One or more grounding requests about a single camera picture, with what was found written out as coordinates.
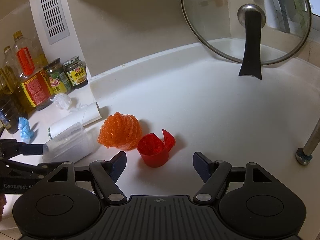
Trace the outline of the person left hand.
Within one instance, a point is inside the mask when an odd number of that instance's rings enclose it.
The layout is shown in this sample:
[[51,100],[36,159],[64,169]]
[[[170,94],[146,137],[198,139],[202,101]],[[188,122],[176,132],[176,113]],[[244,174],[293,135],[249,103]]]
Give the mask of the person left hand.
[[0,221],[2,221],[4,207],[7,203],[7,199],[5,197],[5,194],[0,194]]

